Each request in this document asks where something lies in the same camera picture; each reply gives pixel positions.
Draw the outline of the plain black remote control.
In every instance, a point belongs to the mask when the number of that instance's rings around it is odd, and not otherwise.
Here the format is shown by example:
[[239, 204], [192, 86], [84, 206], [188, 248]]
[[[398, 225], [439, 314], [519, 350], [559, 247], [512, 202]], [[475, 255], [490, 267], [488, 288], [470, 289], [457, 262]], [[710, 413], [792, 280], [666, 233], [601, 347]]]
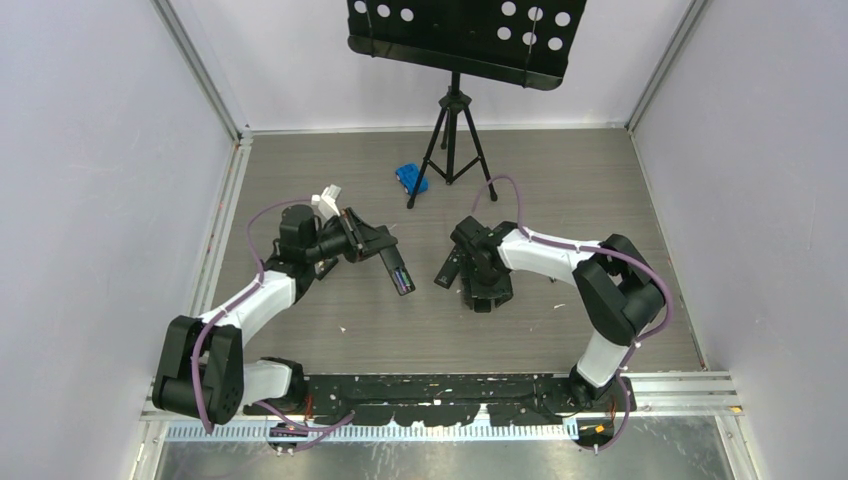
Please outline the plain black remote control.
[[396, 246], [380, 251], [380, 257], [399, 296], [415, 291], [416, 287]]

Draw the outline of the blue purple battery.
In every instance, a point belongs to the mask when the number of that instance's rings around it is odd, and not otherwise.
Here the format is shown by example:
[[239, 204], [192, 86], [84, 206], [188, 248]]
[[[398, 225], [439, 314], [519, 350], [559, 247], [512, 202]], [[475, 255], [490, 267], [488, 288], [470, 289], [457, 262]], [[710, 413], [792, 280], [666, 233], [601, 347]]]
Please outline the blue purple battery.
[[403, 296], [403, 295], [405, 295], [407, 292], [405, 292], [405, 291], [403, 290], [403, 287], [402, 287], [402, 285], [401, 285], [401, 283], [400, 283], [400, 279], [399, 279], [399, 276], [398, 276], [398, 273], [397, 273], [398, 269], [399, 269], [399, 268], [396, 268], [396, 269], [394, 269], [394, 270], [392, 271], [393, 281], [395, 282], [395, 286], [396, 286], [396, 289], [397, 289], [398, 294], [399, 294], [400, 296]]

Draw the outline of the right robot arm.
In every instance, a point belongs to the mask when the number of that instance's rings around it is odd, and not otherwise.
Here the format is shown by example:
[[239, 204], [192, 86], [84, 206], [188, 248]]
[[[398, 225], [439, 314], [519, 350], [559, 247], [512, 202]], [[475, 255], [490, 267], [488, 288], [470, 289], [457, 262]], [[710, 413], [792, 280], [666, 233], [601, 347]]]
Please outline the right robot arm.
[[670, 312], [667, 285], [633, 243], [618, 234], [578, 242], [540, 234], [513, 221], [490, 228], [468, 216], [450, 234], [453, 248], [434, 282], [449, 288], [461, 282], [464, 304], [488, 313], [513, 297], [511, 275], [531, 272], [575, 287], [593, 333], [569, 374], [571, 397], [596, 410], [626, 365], [646, 327]]

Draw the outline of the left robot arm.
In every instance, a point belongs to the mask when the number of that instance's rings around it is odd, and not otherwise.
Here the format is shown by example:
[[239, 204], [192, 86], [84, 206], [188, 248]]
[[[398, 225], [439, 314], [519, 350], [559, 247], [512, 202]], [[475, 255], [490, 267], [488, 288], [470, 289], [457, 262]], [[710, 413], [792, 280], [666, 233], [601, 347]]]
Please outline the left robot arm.
[[352, 208], [319, 215], [302, 199], [275, 207], [281, 219], [272, 252], [254, 259], [257, 273], [248, 285], [200, 316], [176, 317], [166, 330], [151, 401], [159, 410], [200, 420], [206, 431], [245, 407], [284, 414], [305, 407], [308, 382], [300, 363], [275, 357], [246, 363], [244, 348], [336, 261], [380, 256], [399, 295], [415, 289], [387, 226], [368, 224]]

